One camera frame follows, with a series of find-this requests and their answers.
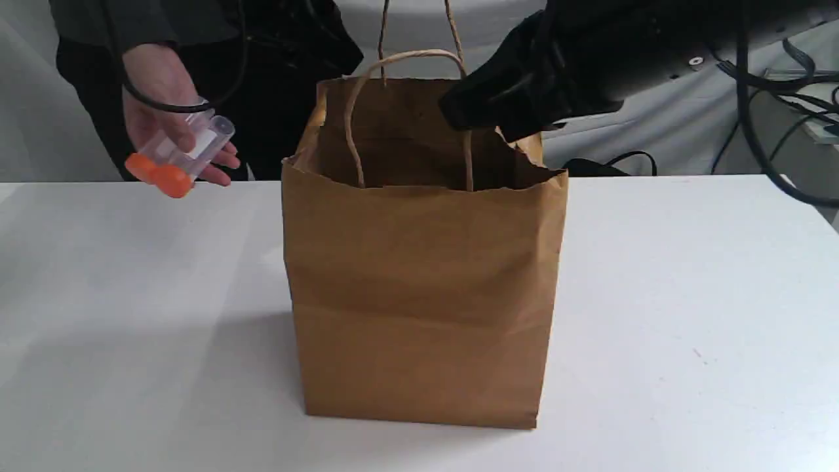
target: orange lid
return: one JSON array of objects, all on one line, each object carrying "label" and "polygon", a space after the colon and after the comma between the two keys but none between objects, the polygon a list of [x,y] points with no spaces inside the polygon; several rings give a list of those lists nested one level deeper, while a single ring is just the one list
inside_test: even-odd
[{"label": "orange lid", "polygon": [[125,160],[125,168],[140,181],[151,184],[152,174],[157,169],[157,165],[145,155],[135,152]]},{"label": "orange lid", "polygon": [[192,190],[192,179],[177,165],[162,165],[151,175],[161,192],[172,198],[183,198]]}]

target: white wall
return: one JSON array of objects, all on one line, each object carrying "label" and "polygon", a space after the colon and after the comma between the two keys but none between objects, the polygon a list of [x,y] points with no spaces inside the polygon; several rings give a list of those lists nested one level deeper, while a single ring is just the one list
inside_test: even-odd
[{"label": "white wall", "polygon": [[[347,29],[375,60],[383,0],[337,0]],[[522,18],[542,0],[452,0],[466,48],[466,63],[479,66]],[[839,25],[795,39],[820,60],[833,63]],[[55,32],[46,0],[0,0],[0,181],[95,181],[116,178],[72,89],[55,73]],[[388,52],[453,50],[442,0],[391,4]],[[755,70],[783,57],[778,46],[754,55]],[[393,66],[394,76],[456,76],[442,59]],[[620,112],[570,125],[548,136],[549,163],[574,157],[605,161],[634,149],[653,153],[666,174],[706,173],[734,120],[733,85],[713,68],[630,99]],[[644,172],[628,163],[630,172]]]}]

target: black pants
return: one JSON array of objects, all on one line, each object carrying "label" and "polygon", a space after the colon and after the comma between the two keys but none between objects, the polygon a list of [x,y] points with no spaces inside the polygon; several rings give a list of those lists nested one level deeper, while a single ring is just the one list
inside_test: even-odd
[{"label": "black pants", "polygon": [[[235,39],[186,46],[178,52],[198,93],[212,100],[235,80],[241,43]],[[125,159],[135,149],[125,130],[122,84],[108,50],[62,38],[55,63],[61,76],[76,89],[122,178],[136,181],[125,169]],[[289,68],[270,48],[251,45],[244,83],[216,113],[233,121],[239,159],[258,180],[280,180],[280,161],[294,153],[315,106],[316,82],[316,78]],[[234,181],[248,179],[245,165],[237,170],[222,169]]]}]

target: black sleeve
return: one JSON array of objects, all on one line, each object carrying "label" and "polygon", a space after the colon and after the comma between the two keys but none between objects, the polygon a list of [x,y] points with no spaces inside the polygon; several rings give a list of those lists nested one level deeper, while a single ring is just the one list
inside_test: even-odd
[{"label": "black sleeve", "polygon": [[166,18],[162,1],[166,0],[85,0],[85,3],[99,26],[104,43],[110,47],[103,7],[103,3],[107,4],[107,13],[116,32],[116,50],[113,52],[121,55],[148,43],[177,44],[178,38]]}]

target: person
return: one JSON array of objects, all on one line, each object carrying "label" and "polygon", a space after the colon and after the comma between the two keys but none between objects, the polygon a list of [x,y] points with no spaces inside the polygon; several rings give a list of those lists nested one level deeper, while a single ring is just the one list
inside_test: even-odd
[{"label": "person", "polygon": [[[103,1],[116,30],[112,41]],[[184,115],[160,112],[125,92],[117,60],[134,86],[157,102],[193,105],[198,96],[219,97],[239,72],[242,38],[229,14],[236,1],[50,0],[60,38],[56,68],[75,88],[124,180],[137,180],[125,160],[159,129],[184,152],[195,137]],[[251,42],[242,85],[216,109],[236,126],[236,144],[200,178],[228,186],[248,179],[247,165],[258,180],[280,180],[281,160],[294,153],[315,106],[316,83],[326,78],[332,77],[301,70],[275,47]]]}]

